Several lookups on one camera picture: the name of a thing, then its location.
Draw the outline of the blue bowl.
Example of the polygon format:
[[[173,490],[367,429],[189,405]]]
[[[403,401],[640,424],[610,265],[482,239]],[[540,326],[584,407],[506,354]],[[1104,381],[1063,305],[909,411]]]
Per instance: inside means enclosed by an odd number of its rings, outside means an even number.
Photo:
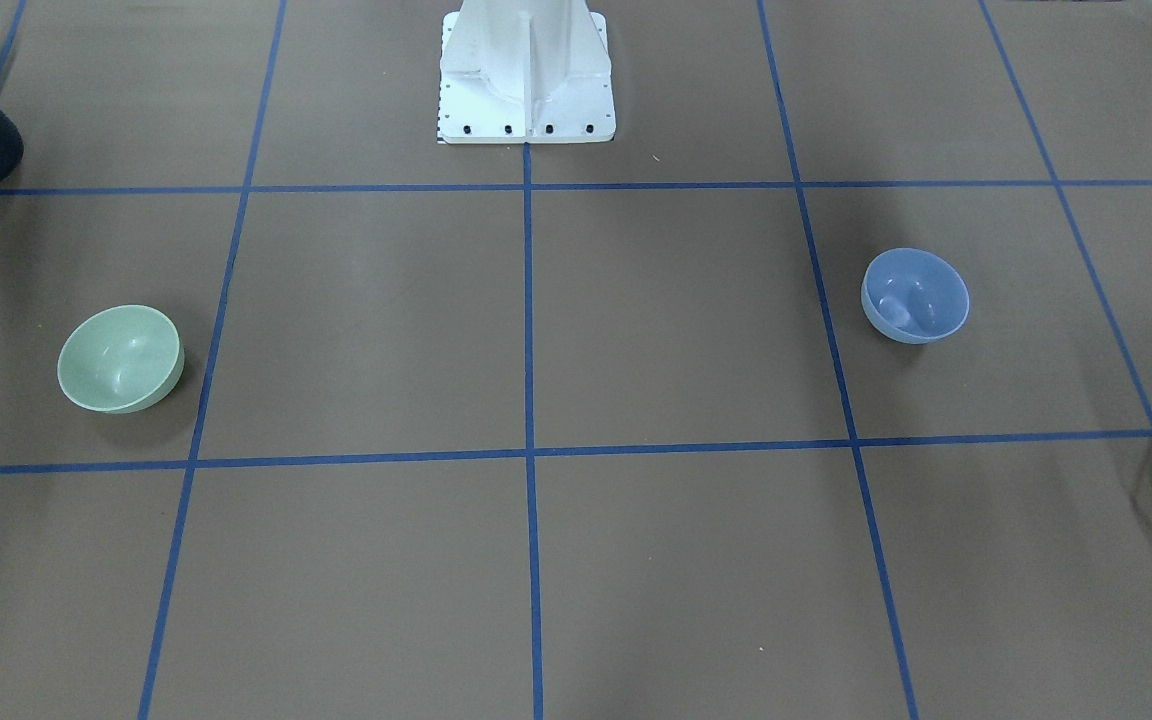
[[[950,338],[972,313],[972,297],[955,266],[940,256],[900,247],[878,253],[861,278],[861,310],[870,327],[905,344]]]

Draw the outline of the green bowl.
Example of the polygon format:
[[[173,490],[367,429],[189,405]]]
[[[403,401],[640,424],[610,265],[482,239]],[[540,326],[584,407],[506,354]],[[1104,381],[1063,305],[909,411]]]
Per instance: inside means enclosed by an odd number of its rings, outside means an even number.
[[[185,348],[156,306],[120,305],[78,324],[61,346],[58,386],[93,414],[141,414],[177,387]]]

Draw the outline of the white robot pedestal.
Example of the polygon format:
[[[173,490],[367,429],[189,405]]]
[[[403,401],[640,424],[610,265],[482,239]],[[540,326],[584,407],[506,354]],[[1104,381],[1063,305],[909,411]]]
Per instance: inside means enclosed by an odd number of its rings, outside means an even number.
[[[617,132],[607,18],[585,1],[465,1],[440,23],[435,138],[602,143]]]

